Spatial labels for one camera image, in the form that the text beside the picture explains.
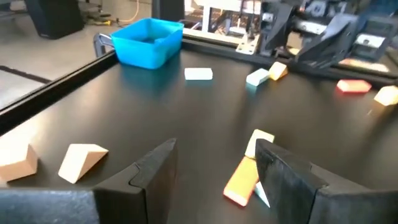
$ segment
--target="white block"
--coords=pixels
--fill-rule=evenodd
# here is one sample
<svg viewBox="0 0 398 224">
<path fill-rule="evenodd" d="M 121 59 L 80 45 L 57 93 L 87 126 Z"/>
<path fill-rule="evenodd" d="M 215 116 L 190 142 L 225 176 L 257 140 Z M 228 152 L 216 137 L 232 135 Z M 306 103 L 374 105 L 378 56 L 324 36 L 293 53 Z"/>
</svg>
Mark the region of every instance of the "white block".
<svg viewBox="0 0 398 224">
<path fill-rule="evenodd" d="M 70 144 L 58 175 L 74 184 L 107 153 L 96 144 Z"/>
<path fill-rule="evenodd" d="M 269 72 L 263 68 L 253 72 L 252 74 L 246 77 L 246 82 L 248 84 L 258 86 L 262 82 L 266 81 L 269 78 Z"/>
<path fill-rule="evenodd" d="M 8 182 L 37 172 L 37 156 L 27 142 L 0 144 L 0 179 Z"/>
<path fill-rule="evenodd" d="M 264 131 L 261 130 L 254 130 L 253 134 L 251 135 L 251 138 L 249 140 L 249 144 L 248 147 L 246 148 L 246 152 L 244 153 L 245 156 L 251 158 L 251 159 L 255 159 L 256 156 L 256 140 L 257 139 L 265 139 L 269 142 L 274 142 L 274 138 L 275 136 L 266 133 Z"/>
<path fill-rule="evenodd" d="M 184 70 L 186 80 L 211 80 L 213 71 L 211 68 L 186 68 Z"/>
<path fill-rule="evenodd" d="M 256 187 L 254 188 L 254 192 L 259 196 L 259 198 L 269 207 L 271 208 L 271 206 L 269 205 L 268 202 L 268 198 L 266 195 L 266 192 L 264 191 L 264 189 L 262 188 L 261 182 L 258 182 L 256 184 Z"/>
</svg>

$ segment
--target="black tabletop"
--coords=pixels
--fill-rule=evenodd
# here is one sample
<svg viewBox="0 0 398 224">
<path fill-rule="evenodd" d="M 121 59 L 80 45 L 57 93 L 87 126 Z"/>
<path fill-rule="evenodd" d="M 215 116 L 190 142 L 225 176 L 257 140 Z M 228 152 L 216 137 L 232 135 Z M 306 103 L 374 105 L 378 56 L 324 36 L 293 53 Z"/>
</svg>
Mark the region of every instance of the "black tabletop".
<svg viewBox="0 0 398 224">
<path fill-rule="evenodd" d="M 183 69 L 209 67 L 211 81 L 185 81 Z M 398 188 L 398 119 L 366 95 L 342 95 L 336 82 L 288 74 L 251 88 L 254 65 L 182 51 L 156 71 L 116 65 L 9 135 L 34 133 L 36 175 L 10 187 L 95 185 L 169 138 L 178 139 L 178 180 L 169 223 L 275 223 L 255 195 L 241 208 L 223 189 L 254 129 L 349 180 Z M 57 172 L 72 143 L 95 143 L 108 156 L 77 184 Z"/>
</svg>

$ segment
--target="metal frame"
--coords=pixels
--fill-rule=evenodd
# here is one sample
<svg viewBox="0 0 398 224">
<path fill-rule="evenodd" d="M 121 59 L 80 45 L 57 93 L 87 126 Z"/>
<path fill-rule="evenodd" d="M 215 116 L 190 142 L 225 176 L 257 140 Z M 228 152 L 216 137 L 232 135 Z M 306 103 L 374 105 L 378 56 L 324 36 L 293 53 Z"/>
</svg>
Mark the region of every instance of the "metal frame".
<svg viewBox="0 0 398 224">
<path fill-rule="evenodd" d="M 233 42 L 209 39 L 206 37 L 195 37 L 188 34 L 184 34 L 182 42 L 182 48 L 185 50 L 231 58 L 233 60 L 252 63 L 260 67 L 270 67 L 275 61 L 279 61 L 288 65 L 291 72 L 311 75 L 318 78 L 363 79 L 371 82 L 375 87 L 398 84 L 398 75 L 341 65 L 329 69 L 314 69 L 308 65 L 295 63 L 287 57 L 288 55 L 284 54 L 279 54 L 280 57 L 278 58 L 241 54 L 236 52 L 237 46 L 238 44 Z M 84 85 L 86 82 L 97 77 L 117 63 L 117 56 L 112 50 L 88 65 L 85 65 L 64 77 L 54 80 L 38 90 L 18 99 L 10 105 L 1 108 L 0 135 L 10 131 L 12 128 L 26 121 L 39 111 L 44 110 L 52 103 L 62 99 L 65 95 L 76 90 L 78 87 Z"/>
</svg>

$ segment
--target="rectangular block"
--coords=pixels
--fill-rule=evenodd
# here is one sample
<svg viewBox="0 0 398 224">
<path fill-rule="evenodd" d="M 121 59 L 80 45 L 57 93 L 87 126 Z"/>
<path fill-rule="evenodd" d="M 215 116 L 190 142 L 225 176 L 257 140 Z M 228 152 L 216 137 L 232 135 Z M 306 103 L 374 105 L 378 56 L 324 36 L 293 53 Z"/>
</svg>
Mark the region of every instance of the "rectangular block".
<svg viewBox="0 0 398 224">
<path fill-rule="evenodd" d="M 372 86 L 364 80 L 340 80 L 337 88 L 343 93 L 367 93 Z"/>
<path fill-rule="evenodd" d="M 288 71 L 286 65 L 280 62 L 275 62 L 269 69 L 269 77 L 276 81 L 285 76 L 287 72 Z"/>
<path fill-rule="evenodd" d="M 269 78 L 269 72 L 263 68 L 253 72 L 246 77 L 246 82 L 250 85 L 258 86 Z"/>
<path fill-rule="evenodd" d="M 246 152 L 244 153 L 245 156 L 251 159 L 255 159 L 256 155 L 256 140 L 257 139 L 265 139 L 269 142 L 274 142 L 275 136 L 266 133 L 264 131 L 261 131 L 259 129 L 256 129 L 253 131 L 253 134 L 250 137 L 248 147 L 246 148 Z"/>
<path fill-rule="evenodd" d="M 213 71 L 211 68 L 186 68 L 184 70 L 186 80 L 211 80 Z"/>
<path fill-rule="evenodd" d="M 349 65 L 358 68 L 365 68 L 369 70 L 379 71 L 379 72 L 390 72 L 390 70 L 381 63 L 369 63 L 360 60 L 356 60 L 353 58 L 346 58 L 339 62 L 341 65 Z"/>
<path fill-rule="evenodd" d="M 396 105 L 398 103 L 398 88 L 396 86 L 385 86 L 380 89 L 374 100 L 384 106 Z"/>
<path fill-rule="evenodd" d="M 241 206 L 246 206 L 258 180 L 256 162 L 243 157 L 224 188 L 224 195 Z"/>
<path fill-rule="evenodd" d="M 23 142 L 0 144 L 0 179 L 8 182 L 37 172 L 37 155 Z"/>
</svg>

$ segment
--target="floor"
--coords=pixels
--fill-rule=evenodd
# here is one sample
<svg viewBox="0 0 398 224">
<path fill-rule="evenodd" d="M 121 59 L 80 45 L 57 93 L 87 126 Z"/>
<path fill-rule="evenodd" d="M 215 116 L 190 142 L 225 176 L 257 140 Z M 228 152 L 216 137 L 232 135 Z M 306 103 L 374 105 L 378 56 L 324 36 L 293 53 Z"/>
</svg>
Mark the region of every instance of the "floor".
<svg viewBox="0 0 398 224">
<path fill-rule="evenodd" d="M 103 0 L 103 11 L 129 19 L 137 9 L 130 0 Z M 141 0 L 136 20 L 150 17 L 150 0 Z M 95 59 L 93 36 L 110 34 L 118 27 L 86 26 L 58 40 L 39 37 L 28 15 L 0 20 L 0 65 L 12 67 L 49 80 L 68 74 Z M 10 73 L 0 72 L 0 108 L 40 87 L 42 84 Z"/>
</svg>

